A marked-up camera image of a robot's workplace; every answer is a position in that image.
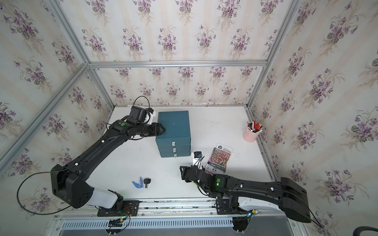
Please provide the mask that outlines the red flower seed bag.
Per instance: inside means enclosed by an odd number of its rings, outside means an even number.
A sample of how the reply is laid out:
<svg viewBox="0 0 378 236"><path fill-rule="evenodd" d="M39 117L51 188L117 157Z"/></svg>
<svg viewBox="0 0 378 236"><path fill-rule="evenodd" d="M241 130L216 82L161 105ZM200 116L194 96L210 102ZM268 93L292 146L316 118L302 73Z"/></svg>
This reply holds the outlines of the red flower seed bag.
<svg viewBox="0 0 378 236"><path fill-rule="evenodd" d="M210 174L225 174L232 153L233 148L217 143L204 167L205 171Z"/></svg>

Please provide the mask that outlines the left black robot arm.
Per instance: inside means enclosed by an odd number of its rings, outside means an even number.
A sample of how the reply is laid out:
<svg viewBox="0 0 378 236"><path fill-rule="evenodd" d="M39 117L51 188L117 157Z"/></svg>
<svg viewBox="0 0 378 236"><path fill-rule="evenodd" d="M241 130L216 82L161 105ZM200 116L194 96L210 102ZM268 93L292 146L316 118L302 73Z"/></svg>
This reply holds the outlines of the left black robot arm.
<svg viewBox="0 0 378 236"><path fill-rule="evenodd" d="M86 151L65 166L51 170L52 193L73 208L84 205L112 211L123 209L123 196L111 190L90 186L86 181L96 167L116 148L139 135L157 137L165 133L160 123L152 122L152 108L132 106L130 114L113 122L107 131Z"/></svg>

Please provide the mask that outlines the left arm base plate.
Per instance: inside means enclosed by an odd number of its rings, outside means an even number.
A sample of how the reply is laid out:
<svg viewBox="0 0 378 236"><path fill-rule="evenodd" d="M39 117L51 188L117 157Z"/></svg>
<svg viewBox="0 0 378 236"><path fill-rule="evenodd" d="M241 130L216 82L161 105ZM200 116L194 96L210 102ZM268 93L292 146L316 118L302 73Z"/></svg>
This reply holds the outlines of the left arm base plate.
<svg viewBox="0 0 378 236"><path fill-rule="evenodd" d="M123 200L118 202L114 207L100 208L97 212L97 217L116 217L116 216L137 216L140 201L138 200Z"/></svg>

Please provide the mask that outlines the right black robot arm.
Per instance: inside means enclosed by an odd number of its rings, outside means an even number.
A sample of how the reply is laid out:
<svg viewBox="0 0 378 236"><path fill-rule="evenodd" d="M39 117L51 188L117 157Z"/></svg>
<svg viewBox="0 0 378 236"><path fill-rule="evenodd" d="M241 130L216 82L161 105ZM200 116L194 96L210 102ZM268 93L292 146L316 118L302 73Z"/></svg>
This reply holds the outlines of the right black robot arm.
<svg viewBox="0 0 378 236"><path fill-rule="evenodd" d="M289 178L278 182L255 182L228 175L208 174L195 166L180 166L181 178L194 183L210 198L221 202L227 213L239 214L240 197L266 201L278 206L285 215L295 221L311 223L307 191Z"/></svg>

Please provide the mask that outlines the teal drawer cabinet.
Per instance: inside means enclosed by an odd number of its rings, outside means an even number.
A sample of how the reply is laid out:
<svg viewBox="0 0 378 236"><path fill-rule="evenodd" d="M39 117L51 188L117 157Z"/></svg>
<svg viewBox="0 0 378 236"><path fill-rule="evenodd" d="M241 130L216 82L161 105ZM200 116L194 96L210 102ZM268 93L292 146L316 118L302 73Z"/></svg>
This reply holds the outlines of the teal drawer cabinet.
<svg viewBox="0 0 378 236"><path fill-rule="evenodd" d="M165 133L156 139L191 138L188 111L159 112L158 122L165 128Z"/></svg>

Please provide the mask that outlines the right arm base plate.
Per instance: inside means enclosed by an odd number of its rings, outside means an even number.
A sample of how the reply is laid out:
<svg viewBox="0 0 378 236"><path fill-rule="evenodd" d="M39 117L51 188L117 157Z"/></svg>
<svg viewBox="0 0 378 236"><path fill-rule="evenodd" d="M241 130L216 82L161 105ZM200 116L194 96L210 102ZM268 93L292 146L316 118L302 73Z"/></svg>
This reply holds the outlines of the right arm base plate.
<svg viewBox="0 0 378 236"><path fill-rule="evenodd" d="M241 209L237 202L232 202L230 199L216 199L214 206L217 211L217 215L238 214L238 215L251 216L258 213L256 209L252 209L252 210Z"/></svg>

